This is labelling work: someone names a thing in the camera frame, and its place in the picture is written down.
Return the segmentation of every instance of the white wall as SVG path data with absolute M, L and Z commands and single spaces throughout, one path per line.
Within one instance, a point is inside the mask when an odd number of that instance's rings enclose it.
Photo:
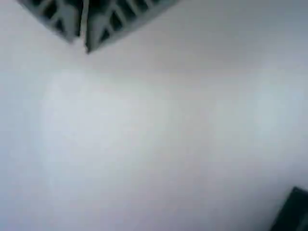
M 308 187 L 307 21 L 183 0 L 87 56 L 4 0 L 0 230 L 268 230 Z

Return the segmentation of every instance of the dark object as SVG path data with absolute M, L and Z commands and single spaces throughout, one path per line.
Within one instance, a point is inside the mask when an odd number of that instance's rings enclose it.
M 135 30 L 178 0 L 17 1 L 46 27 L 56 31 L 69 42 L 80 35 L 81 21 L 86 21 L 85 45 L 87 52 L 91 52 Z M 88 9 L 85 16 L 84 7 Z
M 293 188 L 271 231 L 308 231 L 308 192 Z
M 89 5 L 88 52 L 113 42 L 167 9 L 176 0 L 92 0 Z
M 46 27 L 71 42 L 79 36 L 83 0 L 18 0 Z

